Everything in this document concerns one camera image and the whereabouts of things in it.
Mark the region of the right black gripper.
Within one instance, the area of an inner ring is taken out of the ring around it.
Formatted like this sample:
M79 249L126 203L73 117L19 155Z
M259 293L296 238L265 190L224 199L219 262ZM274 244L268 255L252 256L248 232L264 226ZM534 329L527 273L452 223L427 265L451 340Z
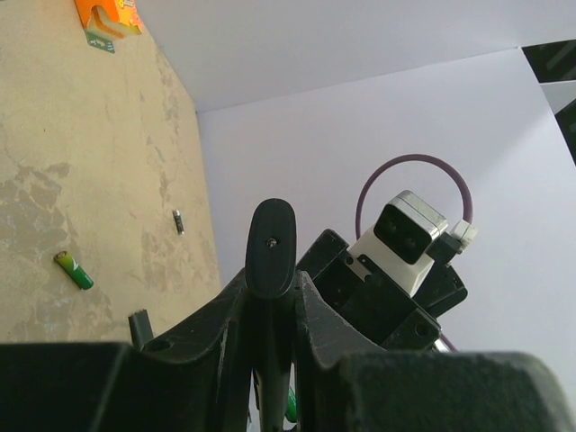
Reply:
M322 299L357 331L386 350L430 351L442 338L438 317L468 291L451 265L460 242L447 234L431 247L433 265L409 296L368 255L354 257L332 229L324 230L297 268L309 274Z

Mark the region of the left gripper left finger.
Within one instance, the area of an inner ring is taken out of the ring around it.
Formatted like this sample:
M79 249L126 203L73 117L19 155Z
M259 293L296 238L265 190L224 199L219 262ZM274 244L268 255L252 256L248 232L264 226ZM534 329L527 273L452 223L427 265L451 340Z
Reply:
M214 299L144 346L166 367L153 391L161 431L224 429L229 405L246 386L237 354L245 290L239 271Z

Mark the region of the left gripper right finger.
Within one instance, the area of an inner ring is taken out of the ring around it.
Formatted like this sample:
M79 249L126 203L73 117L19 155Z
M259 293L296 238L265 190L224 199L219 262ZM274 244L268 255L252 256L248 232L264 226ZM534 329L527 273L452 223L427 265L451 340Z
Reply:
M298 431L365 431L365 397L359 377L381 347L358 332L321 297L308 273L298 273L295 301L295 374Z

